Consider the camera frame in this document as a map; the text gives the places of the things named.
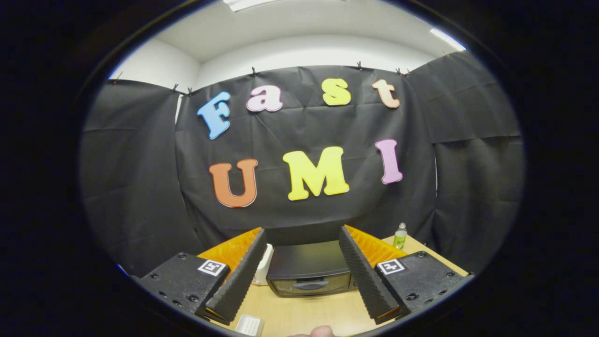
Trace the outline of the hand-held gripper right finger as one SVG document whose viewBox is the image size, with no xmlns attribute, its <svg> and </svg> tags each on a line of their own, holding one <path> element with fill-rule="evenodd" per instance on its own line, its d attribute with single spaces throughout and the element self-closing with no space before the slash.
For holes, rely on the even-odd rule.
<svg viewBox="0 0 599 337">
<path fill-rule="evenodd" d="M 427 251 L 406 253 L 373 235 L 342 226 L 340 249 L 376 324 L 422 311 L 466 285 L 459 272 Z"/>
</svg>

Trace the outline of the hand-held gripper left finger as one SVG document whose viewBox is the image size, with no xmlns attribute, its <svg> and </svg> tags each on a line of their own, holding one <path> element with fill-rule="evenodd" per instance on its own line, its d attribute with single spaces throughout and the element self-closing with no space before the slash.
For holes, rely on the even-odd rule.
<svg viewBox="0 0 599 337">
<path fill-rule="evenodd" d="M 266 249 L 265 230 L 255 228 L 198 255 L 179 252 L 139 283 L 179 311 L 229 325 Z"/>
</svg>

